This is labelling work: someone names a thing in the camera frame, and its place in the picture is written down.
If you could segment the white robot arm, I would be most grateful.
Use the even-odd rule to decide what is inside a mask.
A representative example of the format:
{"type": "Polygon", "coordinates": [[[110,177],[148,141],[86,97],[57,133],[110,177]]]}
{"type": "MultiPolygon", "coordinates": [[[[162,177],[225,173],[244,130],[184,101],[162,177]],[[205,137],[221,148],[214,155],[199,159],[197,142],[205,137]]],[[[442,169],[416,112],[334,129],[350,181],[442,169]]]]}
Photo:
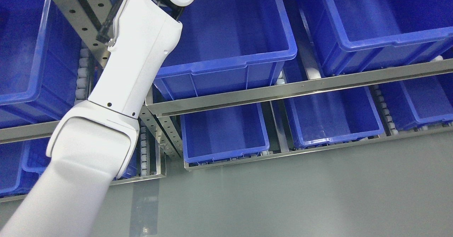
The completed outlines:
{"type": "Polygon", "coordinates": [[[1,229],[2,237],[88,237],[115,177],[139,137],[138,115],[180,40],[194,0],[117,0],[97,30],[110,57],[87,100],[60,120],[47,144],[50,164],[1,229]]]}

